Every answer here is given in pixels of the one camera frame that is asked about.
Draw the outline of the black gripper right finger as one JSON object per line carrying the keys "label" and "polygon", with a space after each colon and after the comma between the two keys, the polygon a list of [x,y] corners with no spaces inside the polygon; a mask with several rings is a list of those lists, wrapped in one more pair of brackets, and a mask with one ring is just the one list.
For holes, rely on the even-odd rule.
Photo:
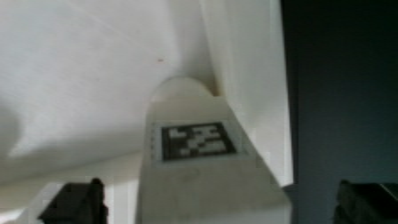
{"label": "black gripper right finger", "polygon": [[332,224],[398,224],[398,183],[340,182]]}

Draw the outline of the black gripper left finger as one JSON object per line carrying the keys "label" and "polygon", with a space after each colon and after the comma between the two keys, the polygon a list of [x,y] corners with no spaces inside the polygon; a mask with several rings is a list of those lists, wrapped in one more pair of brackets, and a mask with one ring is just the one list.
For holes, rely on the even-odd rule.
{"label": "black gripper left finger", "polygon": [[43,224],[109,224],[105,184],[98,178],[62,186],[37,219]]}

